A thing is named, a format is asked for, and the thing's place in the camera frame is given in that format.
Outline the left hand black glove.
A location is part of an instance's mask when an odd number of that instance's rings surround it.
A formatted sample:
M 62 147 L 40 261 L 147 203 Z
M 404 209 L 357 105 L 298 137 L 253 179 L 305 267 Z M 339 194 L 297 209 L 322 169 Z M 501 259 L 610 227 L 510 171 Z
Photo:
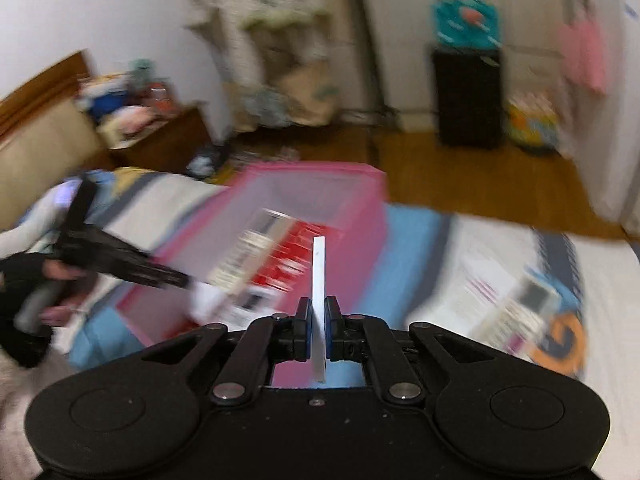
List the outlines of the left hand black glove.
M 38 366 L 55 327 L 87 297 L 87 273 L 45 254 L 18 252 L 1 260 L 1 350 L 17 365 Z

